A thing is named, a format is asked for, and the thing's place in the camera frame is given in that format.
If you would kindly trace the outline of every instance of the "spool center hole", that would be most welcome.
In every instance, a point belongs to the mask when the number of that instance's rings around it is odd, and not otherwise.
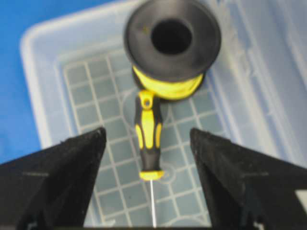
[[[154,47],[163,54],[183,53],[191,45],[192,33],[182,22],[169,19],[160,22],[152,33]]]

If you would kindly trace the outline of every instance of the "grid pattern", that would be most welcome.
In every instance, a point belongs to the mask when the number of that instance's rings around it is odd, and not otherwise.
[[[63,73],[79,134],[98,126],[107,133],[86,226],[151,226],[149,184],[138,176],[142,162],[133,125],[138,89],[123,48],[69,63]],[[161,106],[166,173],[154,182],[158,226],[210,226],[189,130],[224,135],[211,95],[204,84],[193,97]]]

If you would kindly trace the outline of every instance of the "yellow and black handle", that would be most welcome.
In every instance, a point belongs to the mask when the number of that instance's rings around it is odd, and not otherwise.
[[[139,92],[136,98],[135,130],[143,162],[140,177],[145,181],[159,180],[164,175],[160,168],[162,123],[160,99],[152,91]]]

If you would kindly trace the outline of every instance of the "gray tile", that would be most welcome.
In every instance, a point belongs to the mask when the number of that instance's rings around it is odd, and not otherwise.
[[[115,75],[115,82],[119,92],[127,91],[136,87],[131,72],[121,75]]]
[[[100,167],[106,167],[106,166],[109,166],[109,165],[111,165],[110,154],[109,154],[109,151],[107,150],[107,148],[105,148],[105,152],[104,152],[104,155],[102,157]]]
[[[93,204],[93,218],[95,223],[101,223],[101,216],[99,213],[98,202],[99,202],[98,198],[96,198],[95,195],[93,194],[92,204]]]
[[[156,204],[157,225],[165,224],[176,218],[176,211],[171,199]]]
[[[108,140],[123,138],[127,135],[127,130],[122,119],[106,123],[105,128]]]
[[[127,221],[127,217],[125,214],[120,214],[118,216],[115,217],[111,217],[111,218],[107,218],[106,222],[109,221],[115,221],[114,226],[112,227],[127,227],[128,226],[128,221]]]
[[[123,101],[123,115],[130,127],[134,128],[135,118],[135,98],[138,94],[137,90],[133,90]]]
[[[162,184],[159,181],[153,181],[154,187],[154,197],[155,199],[162,199],[170,196],[168,184]],[[150,185],[149,182],[146,183],[146,189],[148,194],[150,194]]]
[[[192,128],[196,128],[197,124],[195,120],[187,121],[184,123],[180,123],[177,125],[180,138],[182,142],[186,142],[190,140],[190,130]]]
[[[176,202],[181,215],[193,215],[201,211],[195,193],[177,197]]]
[[[161,158],[163,162],[169,163],[175,168],[181,168],[185,166],[184,158],[180,148],[162,151]]]
[[[217,114],[208,115],[200,118],[201,126],[204,130],[217,133],[223,130]]]
[[[133,137],[132,142],[133,142],[134,148],[137,151],[137,154],[139,154],[140,152],[139,139],[137,137]]]
[[[168,124],[170,122],[170,119],[168,117],[168,110],[169,110],[169,103],[161,103],[160,108],[161,108],[161,115],[163,118],[163,124]]]
[[[201,199],[201,205],[205,208],[205,210],[207,210],[207,209],[208,209],[208,208],[207,208],[207,202],[206,202],[206,200],[205,200],[205,195],[204,195],[203,191],[200,190],[200,191],[198,192],[198,194],[199,194],[200,199]]]
[[[186,145],[184,147],[184,152],[185,152],[185,155],[187,156],[188,163],[189,164],[194,164],[195,160],[194,160],[194,156],[193,156],[193,153],[192,153],[192,150],[191,150],[191,146],[190,145]]]
[[[110,99],[99,103],[100,114],[103,119],[109,119],[120,115],[117,99]]]
[[[171,108],[174,119],[176,121],[194,115],[189,99],[186,99],[184,101],[174,102],[171,104]]]
[[[84,65],[80,65],[80,66],[76,66],[71,69],[68,69],[66,71],[66,74],[67,74],[69,85],[74,85],[74,84],[88,80],[86,76]]]
[[[103,207],[104,215],[110,215],[124,209],[119,191],[101,195],[99,200],[101,207]]]
[[[77,115],[81,126],[89,125],[99,121],[97,110],[94,105],[77,109]]]
[[[173,126],[163,128],[161,133],[161,148],[174,146],[178,143],[176,132]]]
[[[183,170],[176,173],[176,179],[172,183],[173,192],[181,193],[193,188],[191,178],[187,170]]]
[[[94,89],[98,99],[115,94],[113,82],[111,79],[94,82]]]
[[[128,140],[111,145],[114,162],[120,162],[133,158],[131,144]]]
[[[84,134],[84,133],[88,133],[88,132],[91,132],[99,127],[102,127],[102,125],[95,125],[93,127],[90,127],[90,128],[85,128],[85,129],[82,129],[81,133]]]
[[[84,220],[84,227],[91,227],[91,226],[94,226],[94,223],[92,222],[92,216],[91,216],[91,213],[90,212],[87,212],[86,213],[86,216],[85,216],[85,220]]]
[[[96,179],[96,188],[98,192],[105,191],[117,186],[113,169],[102,170],[98,173]]]
[[[200,176],[198,175],[197,168],[196,167],[192,167],[191,171],[192,171],[192,174],[193,174],[196,186],[200,187],[201,186],[201,181],[200,181]]]
[[[141,184],[123,189],[127,207],[135,207],[147,203],[145,192]]]
[[[148,227],[153,225],[149,207],[139,208],[131,211],[129,214],[134,227]]]
[[[193,96],[193,102],[198,114],[215,110],[211,95],[207,93],[199,93]]]
[[[131,182],[139,181],[139,172],[135,161],[123,164],[116,167],[120,184],[128,184]]]
[[[124,52],[110,56],[110,62],[114,73],[123,69],[132,68],[131,63]]]
[[[90,61],[88,63],[92,79],[104,77],[109,75],[109,69],[105,59]]]
[[[75,105],[84,104],[93,100],[90,85],[74,88],[71,90],[71,93]]]

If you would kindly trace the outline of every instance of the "spool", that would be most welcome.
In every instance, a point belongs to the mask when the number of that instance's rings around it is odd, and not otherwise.
[[[201,85],[220,51],[221,32],[196,0],[150,0],[129,18],[124,46],[141,88],[179,100]]]

